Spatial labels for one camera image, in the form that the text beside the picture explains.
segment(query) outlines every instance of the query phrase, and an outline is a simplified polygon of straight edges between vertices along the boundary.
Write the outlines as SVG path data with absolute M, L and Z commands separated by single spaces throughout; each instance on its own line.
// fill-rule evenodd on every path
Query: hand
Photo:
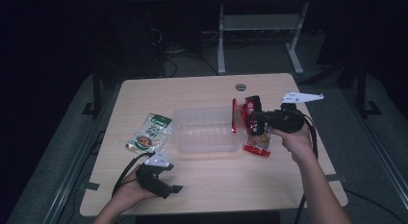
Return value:
M 124 179 L 122 186 L 112 197 L 111 202 L 117 204 L 120 212 L 125 212 L 135 206 L 141 200 L 157 197 L 156 194 L 142 188 L 136 179 L 136 171 L 140 165 L 137 165 Z
M 282 138 L 282 145 L 292 153 L 292 159 L 296 163 L 312 157 L 316 158 L 312 150 L 309 128 L 306 124 L 299 131 L 291 134 L 275 129 L 270 129 L 269 132 Z
M 134 207 L 138 202 L 157 197 L 156 194 L 142 188 L 136 179 L 137 165 L 124 179 L 122 186 L 116 191 L 93 223 L 115 223 L 115 219 L 123 212 Z

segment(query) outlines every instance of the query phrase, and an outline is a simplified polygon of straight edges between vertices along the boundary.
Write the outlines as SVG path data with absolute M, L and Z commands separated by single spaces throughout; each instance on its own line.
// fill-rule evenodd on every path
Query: clear plastic container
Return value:
M 232 132 L 232 107 L 178 109 L 172 139 L 181 153 L 233 152 L 247 138 L 244 129 Z

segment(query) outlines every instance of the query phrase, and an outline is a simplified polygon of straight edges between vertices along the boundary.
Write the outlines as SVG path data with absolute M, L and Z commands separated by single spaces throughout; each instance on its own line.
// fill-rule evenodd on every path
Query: left hand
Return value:
M 138 164 L 124 179 L 122 186 L 116 191 L 108 204 L 98 214 L 93 223 L 115 223 L 115 219 L 123 212 L 134 207 L 138 202 L 157 197 L 156 194 L 142 188 L 136 179 Z
M 138 202 L 147 198 L 157 197 L 156 194 L 142 188 L 136 179 L 138 164 L 124 179 L 122 186 L 117 190 L 110 202 L 114 202 L 120 213 L 134 207 Z

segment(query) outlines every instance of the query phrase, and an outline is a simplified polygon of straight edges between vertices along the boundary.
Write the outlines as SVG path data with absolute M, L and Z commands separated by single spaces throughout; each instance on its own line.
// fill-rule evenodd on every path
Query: black cable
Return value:
M 98 133 L 98 135 L 96 136 L 95 141 L 93 142 L 93 145 L 92 145 L 91 148 L 89 149 L 89 153 L 88 153 L 88 155 L 87 155 L 87 158 L 84 160 L 84 162 L 83 162 L 82 165 L 81 165 L 80 172 L 82 172 L 82 171 L 84 170 L 85 164 L 87 163 L 89 157 L 90 157 L 91 155 L 93 155 L 93 151 L 96 149 L 96 147 L 102 143 L 103 137 L 100 137 L 102 134 L 105 134 L 105 131 L 100 131 L 100 132 Z M 87 175 L 81 180 L 81 184 L 82 184 L 82 182 L 84 182 L 85 178 L 87 178 L 87 176 L 89 176 L 89 175 L 87 174 Z M 77 176 L 77 178 L 76 178 L 76 180 L 75 180 L 75 184 L 78 182 L 78 179 L 79 179 L 79 175 Z M 76 189 L 73 194 L 72 194 L 72 191 L 70 191 L 71 194 L 69 195 L 69 198 L 70 198 L 71 196 L 73 196 L 73 198 L 72 198 L 72 203 L 73 203 L 72 206 L 73 206 L 73 208 L 72 208 L 72 215 L 71 215 L 71 217 L 69 218 L 69 220 L 68 220 L 67 223 L 69 223 L 69 222 L 71 221 L 71 219 L 72 219 L 72 217 L 73 217 L 73 215 L 74 215 L 74 213 L 75 213 L 75 195 L 77 194 L 77 192 L 78 192 L 78 189 Z
M 89 177 L 89 176 L 90 176 L 90 174 L 85 175 L 85 176 L 82 178 L 81 183 L 80 183 L 79 185 L 81 185 L 81 184 L 85 181 L 85 179 L 86 179 L 87 177 Z M 71 220 L 72 220 L 72 218 L 74 217 L 74 214 L 75 214 L 75 197 L 76 197 L 78 191 L 79 191 L 79 189 L 77 188 L 77 189 L 75 190 L 75 192 L 72 194 L 72 214 L 71 214 L 71 216 L 69 217 L 69 219 L 68 219 L 68 221 L 67 221 L 66 223 L 70 223 Z
M 123 217 L 121 220 L 116 221 L 115 224 L 119 224 L 119 223 L 121 223 L 122 221 L 128 219 L 129 217 L 130 217 L 130 216 L 125 216 L 125 217 Z
M 132 183 L 132 182 L 135 182 L 135 181 L 137 181 L 138 179 L 132 179 L 132 180 L 130 180 L 130 181 L 127 181 L 127 182 L 125 182 L 125 183 L 122 183 L 122 185 L 120 185 L 121 187 L 123 186 L 123 185 L 126 185 L 126 184 L 128 184 L 128 183 Z
M 300 216 L 302 215 L 303 208 L 306 203 L 306 197 L 305 194 L 303 193 L 302 199 L 300 200 L 299 208 L 297 208 L 297 213 L 296 213 L 296 218 L 294 219 L 294 223 L 299 223 L 300 221 Z
M 175 63 L 175 62 L 172 62 L 171 60 L 169 60 L 169 59 L 164 59 L 163 60 L 164 62 L 170 62 L 171 64 L 173 64 L 173 66 L 174 66 L 174 72 L 170 75 L 170 76 L 168 76 L 168 78 L 172 78 L 172 77 L 174 77 L 174 75 L 176 75 L 176 73 L 177 73 L 177 64 Z M 166 69 L 163 67 L 163 73 L 164 73 L 164 75 L 165 75 L 165 77 L 167 77 L 167 74 L 166 74 Z
M 235 43 L 237 43 L 237 45 L 233 45 L 231 43 L 228 43 L 228 42 L 234 42 L 234 40 L 231 39 L 232 36 L 235 36 L 235 37 L 238 38 L 238 41 L 235 42 Z M 248 38 L 241 36 L 239 33 L 231 33 L 228 36 L 224 36 L 224 46 L 227 47 L 227 48 L 241 49 L 241 48 L 244 48 L 244 47 L 246 47 L 248 45 L 249 45 Z
M 219 34 L 218 34 L 218 32 L 214 32 L 214 33 L 215 33 L 214 36 L 211 36 L 210 38 L 205 38 L 205 39 L 201 42 L 201 46 L 203 46 L 203 47 L 207 46 L 207 47 L 208 47 L 209 44 L 213 44 L 213 43 L 218 42 L 218 40 L 219 40 Z
M 307 119 L 305 119 L 305 122 L 307 126 L 309 127 L 309 131 L 311 133 L 312 137 L 312 149 L 313 153 L 316 156 L 316 159 L 319 158 L 319 151 L 318 151 L 318 133 L 316 132 L 316 126 L 313 123 L 312 118 L 310 118 L 308 115 L 304 115 Z
M 396 213 L 394 213 L 394 212 L 391 211 L 390 209 L 384 207 L 383 205 L 381 205 L 381 204 L 379 204 L 379 203 L 377 203 L 377 202 L 375 202 L 375 201 L 373 201 L 373 200 L 371 200 L 371 199 L 369 199 L 369 198 L 367 198 L 367 197 L 365 197 L 365 196 L 363 196 L 363 195 L 360 195 L 360 194 L 358 194 L 358 193 L 356 193 L 356 192 L 350 191 L 350 190 L 348 190 L 348 189 L 345 189 L 344 191 L 347 192 L 347 193 L 350 193 L 350 194 L 352 194 L 352 195 L 354 195 L 354 196 L 356 196 L 356 197 L 359 197 L 359 198 L 361 198 L 361 199 L 363 199 L 363 200 L 366 200 L 366 201 L 368 201 L 368 202 L 373 203 L 375 206 L 377 206 L 377 207 L 383 209 L 384 211 L 388 212 L 390 215 L 392 215 L 392 216 L 393 216 L 395 219 L 397 219 L 399 222 L 406 224 L 406 222 L 405 222 L 404 220 L 402 220 L 402 218 L 400 218 L 398 215 L 396 215 Z
M 101 42 L 106 48 L 108 48 L 109 51 L 111 51 L 113 54 L 115 54 L 121 61 L 123 61 L 123 63 L 133 67 L 134 69 L 138 70 L 138 71 L 143 71 L 143 69 L 139 66 L 136 66 L 130 62 L 128 62 L 126 60 L 126 58 L 124 58 L 122 55 L 120 55 L 119 53 L 117 53 L 114 48 L 112 48 L 109 44 L 107 44 L 98 34 L 94 33 L 93 31 L 90 31 L 97 40 L 99 40 L 99 42 Z
M 112 196 L 114 196 L 114 194 L 117 192 L 117 190 L 124 185 L 123 179 L 125 178 L 125 176 L 127 175 L 127 173 L 129 172 L 130 168 L 132 168 L 132 166 L 142 157 L 144 156 L 148 156 L 148 157 L 152 157 L 154 155 L 154 153 L 143 153 L 140 154 L 139 156 L 135 157 L 134 159 L 132 159 L 129 164 L 126 166 L 126 168 L 123 170 L 122 174 L 120 174 L 120 177 L 117 179 L 116 184 L 114 186 L 114 190 L 112 191 Z
M 203 58 L 196 57 L 196 56 L 193 56 L 193 55 L 183 55 L 183 56 L 176 56 L 176 57 L 172 57 L 172 58 L 196 58 L 196 59 L 200 59 L 201 61 L 203 61 L 204 63 L 206 63 L 207 65 L 209 65 L 211 67 L 211 69 L 214 71 L 216 76 L 219 75 L 218 72 L 213 68 L 213 66 Z

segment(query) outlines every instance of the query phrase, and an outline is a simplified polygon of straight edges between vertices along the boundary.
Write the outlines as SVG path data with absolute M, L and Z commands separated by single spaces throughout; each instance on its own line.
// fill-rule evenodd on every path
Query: red package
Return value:
M 270 138 L 266 134 L 266 124 L 262 120 L 254 120 L 250 114 L 261 112 L 262 104 L 259 96 L 245 98 L 245 104 L 241 108 L 242 120 L 244 121 L 248 140 L 243 145 L 243 150 L 263 157 L 270 155 Z

